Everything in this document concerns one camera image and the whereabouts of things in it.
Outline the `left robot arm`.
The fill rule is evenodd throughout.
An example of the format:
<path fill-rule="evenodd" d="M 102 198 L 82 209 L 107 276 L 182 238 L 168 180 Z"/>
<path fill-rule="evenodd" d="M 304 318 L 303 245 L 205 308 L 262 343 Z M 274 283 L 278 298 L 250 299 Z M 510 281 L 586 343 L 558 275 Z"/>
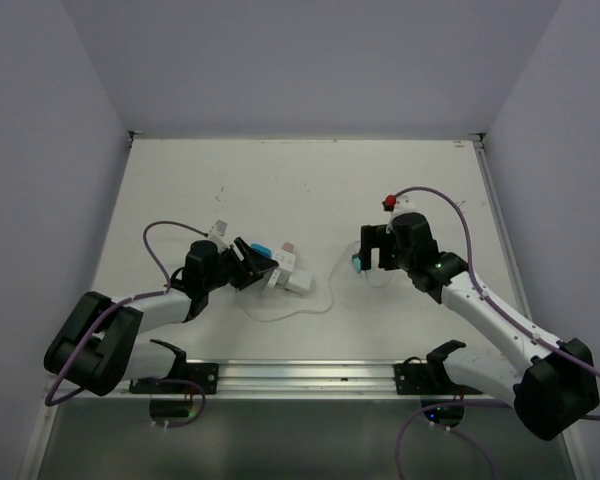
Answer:
<path fill-rule="evenodd" d="M 85 293 L 45 353 L 44 368 L 56 376 L 52 386 L 67 380 L 79 392 L 105 396 L 122 381 L 140 380 L 155 382 L 169 393 L 181 390 L 191 378 L 186 352 L 164 340 L 141 340 L 140 335 L 189 322 L 208 306 L 213 291 L 225 286 L 243 290 L 278 266 L 241 238 L 225 249 L 199 240 L 162 290 L 119 300 Z"/>

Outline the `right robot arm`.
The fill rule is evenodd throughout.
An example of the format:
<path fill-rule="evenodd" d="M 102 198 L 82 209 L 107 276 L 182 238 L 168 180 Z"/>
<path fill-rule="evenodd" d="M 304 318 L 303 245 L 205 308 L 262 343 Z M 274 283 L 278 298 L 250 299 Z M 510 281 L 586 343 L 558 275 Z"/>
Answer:
<path fill-rule="evenodd" d="M 450 340 L 430 351 L 420 366 L 396 373 L 420 387 L 448 392 L 463 386 L 512 407 L 537 438 L 551 440 L 600 403 L 591 350 L 579 339 L 563 341 L 491 295 L 469 264 L 439 249 L 424 215 L 402 213 L 384 225 L 364 225 L 358 257 L 362 270 L 404 271 L 417 290 L 477 329 L 498 356 L 483 355 Z"/>

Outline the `teal usb charger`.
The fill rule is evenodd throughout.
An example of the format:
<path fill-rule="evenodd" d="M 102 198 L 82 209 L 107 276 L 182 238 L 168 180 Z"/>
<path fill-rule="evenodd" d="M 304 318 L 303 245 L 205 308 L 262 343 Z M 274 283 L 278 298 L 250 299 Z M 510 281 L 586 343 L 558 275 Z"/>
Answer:
<path fill-rule="evenodd" d="M 362 273 L 362 263 L 361 263 L 360 257 L 357 254 L 354 254 L 351 257 L 351 263 L 352 263 L 354 271 L 357 274 L 361 274 Z"/>

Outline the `white cube power socket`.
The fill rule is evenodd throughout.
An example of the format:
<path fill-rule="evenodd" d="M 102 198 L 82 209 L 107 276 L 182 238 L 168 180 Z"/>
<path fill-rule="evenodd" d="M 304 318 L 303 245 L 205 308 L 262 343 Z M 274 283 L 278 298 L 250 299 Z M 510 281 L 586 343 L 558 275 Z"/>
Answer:
<path fill-rule="evenodd" d="M 278 268 L 275 270 L 276 284 L 289 290 L 289 281 L 295 270 L 296 255 L 284 249 L 276 249 L 273 251 L 273 259 L 278 263 Z"/>

